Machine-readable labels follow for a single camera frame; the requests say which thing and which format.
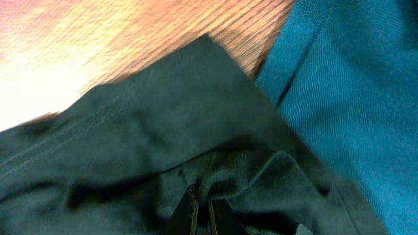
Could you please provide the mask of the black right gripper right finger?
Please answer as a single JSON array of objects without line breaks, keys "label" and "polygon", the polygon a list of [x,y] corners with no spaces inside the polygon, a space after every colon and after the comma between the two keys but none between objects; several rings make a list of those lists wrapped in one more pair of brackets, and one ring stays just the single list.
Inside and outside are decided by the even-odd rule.
[{"label": "black right gripper right finger", "polygon": [[248,235],[226,200],[211,200],[208,203],[211,235]]}]

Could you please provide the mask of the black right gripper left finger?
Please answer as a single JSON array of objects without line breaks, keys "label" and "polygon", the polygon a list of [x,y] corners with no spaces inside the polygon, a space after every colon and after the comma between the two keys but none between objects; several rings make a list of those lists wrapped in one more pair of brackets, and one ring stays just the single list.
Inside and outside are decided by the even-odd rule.
[{"label": "black right gripper left finger", "polygon": [[196,235],[199,201],[195,184],[190,185],[166,224],[166,235]]}]

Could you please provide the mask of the black shorts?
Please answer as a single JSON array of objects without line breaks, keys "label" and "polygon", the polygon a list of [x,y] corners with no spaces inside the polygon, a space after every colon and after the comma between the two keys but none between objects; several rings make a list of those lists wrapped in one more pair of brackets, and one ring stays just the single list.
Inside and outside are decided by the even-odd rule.
[{"label": "black shorts", "polygon": [[1,133],[2,234],[166,234],[192,184],[196,234],[211,200],[248,234],[387,231],[207,36]]}]

